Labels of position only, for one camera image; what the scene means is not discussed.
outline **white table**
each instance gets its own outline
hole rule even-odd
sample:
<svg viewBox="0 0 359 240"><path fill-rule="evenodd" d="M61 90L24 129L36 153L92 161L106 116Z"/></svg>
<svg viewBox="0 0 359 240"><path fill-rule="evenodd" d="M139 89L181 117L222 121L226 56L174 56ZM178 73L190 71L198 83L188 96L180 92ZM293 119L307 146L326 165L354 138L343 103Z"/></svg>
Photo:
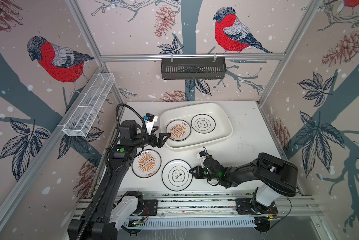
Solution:
<svg viewBox="0 0 359 240"><path fill-rule="evenodd" d="M200 104L204 102L143 102L128 103L141 116L151 113L159 116L170 109L184 107L192 104ZM272 137L266 127L261 113L255 101L216 101L228 115L233 126L233 135L223 142L215 143L206 147L208 153L224 167L240 166L253 161L260 152L266 152L270 155L280 157ZM141 125L138 117L129 109L125 109L122 116L123 120L133 119ZM145 149L153 149L157 151L161 158L162 164L158 172L149 178L139 178L134 175L131 168L126 173L118 194L126 191L142 191L144 194L222 194L237 192L252 192L256 187L262 185L260 180L245 182L237 187L225 189L224 187L211 186L206 179L192 179L191 184L183 191L174 192L165 187L162 182L162 169L171 160L182 159L186 161L190 167L200 165L196 154L203 149L191 149L180 152L170 150L166 145L162 148L152 148L147 146Z"/></svg>

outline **bird wing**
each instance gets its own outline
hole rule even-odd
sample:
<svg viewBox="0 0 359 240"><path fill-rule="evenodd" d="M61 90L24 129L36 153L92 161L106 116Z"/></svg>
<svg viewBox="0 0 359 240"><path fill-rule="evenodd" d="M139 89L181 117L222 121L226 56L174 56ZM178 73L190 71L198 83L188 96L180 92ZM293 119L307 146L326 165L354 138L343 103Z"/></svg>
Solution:
<svg viewBox="0 0 359 240"><path fill-rule="evenodd" d="M74 65L74 51L71 48L64 48L52 44L55 57L52 60L52 65L58 68L69 68Z"/></svg>
<svg viewBox="0 0 359 240"><path fill-rule="evenodd" d="M237 17L234 24L223 28L223 31L229 38L235 41L244 39L250 33L250 29L243 25Z"/></svg>

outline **bird head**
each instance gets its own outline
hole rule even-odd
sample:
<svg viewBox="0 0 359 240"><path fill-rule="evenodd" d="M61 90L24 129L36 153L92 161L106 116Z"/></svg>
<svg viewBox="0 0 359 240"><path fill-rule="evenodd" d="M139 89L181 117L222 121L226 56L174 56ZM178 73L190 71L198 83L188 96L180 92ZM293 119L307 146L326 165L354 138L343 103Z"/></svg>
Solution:
<svg viewBox="0 0 359 240"><path fill-rule="evenodd" d="M236 12L232 7L223 7L218 9L218 11L215 13L213 20L216 20L218 23L220 23L226 16L228 15L235 15Z"/></svg>
<svg viewBox="0 0 359 240"><path fill-rule="evenodd" d="M27 43L27 51L29 52L30 59L34 61L37 59L38 61L42 61L42 52L41 47L43 44L47 43L46 39L41 36L34 36Z"/></svg>

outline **plate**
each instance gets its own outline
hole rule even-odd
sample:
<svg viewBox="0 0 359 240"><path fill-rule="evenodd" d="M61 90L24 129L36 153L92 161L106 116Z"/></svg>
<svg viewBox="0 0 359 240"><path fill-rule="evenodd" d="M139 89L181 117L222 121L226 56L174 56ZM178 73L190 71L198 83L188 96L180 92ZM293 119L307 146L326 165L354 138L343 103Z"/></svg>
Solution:
<svg viewBox="0 0 359 240"><path fill-rule="evenodd" d="M192 127L196 132L199 133L209 133L214 130L216 127L216 122L214 119L206 114L199 114L193 117Z"/></svg>
<svg viewBox="0 0 359 240"><path fill-rule="evenodd" d="M162 170L163 184L172 191L181 191L192 182L191 167L183 160L175 159L166 164Z"/></svg>
<svg viewBox="0 0 359 240"><path fill-rule="evenodd" d="M161 167L161 156L158 152L148 149L134 158L131 169L136 176L146 178L156 174L159 167Z"/></svg>
<svg viewBox="0 0 359 240"><path fill-rule="evenodd" d="M192 128L184 120L174 120L166 126L166 132L170 133L173 141L183 141L190 136Z"/></svg>

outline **plate with orange sunburst pattern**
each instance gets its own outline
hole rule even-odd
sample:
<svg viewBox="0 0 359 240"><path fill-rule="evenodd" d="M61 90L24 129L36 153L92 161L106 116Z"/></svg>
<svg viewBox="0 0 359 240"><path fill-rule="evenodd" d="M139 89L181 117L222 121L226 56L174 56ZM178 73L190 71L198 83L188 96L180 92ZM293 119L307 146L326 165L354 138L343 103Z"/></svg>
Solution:
<svg viewBox="0 0 359 240"><path fill-rule="evenodd" d="M138 177L151 177L161 167L161 156L154 150L145 150L134 158L131 169Z"/></svg>
<svg viewBox="0 0 359 240"><path fill-rule="evenodd" d="M166 132L170 133L170 139L174 141L183 141L190 136L192 128L184 120L174 120L166 127Z"/></svg>

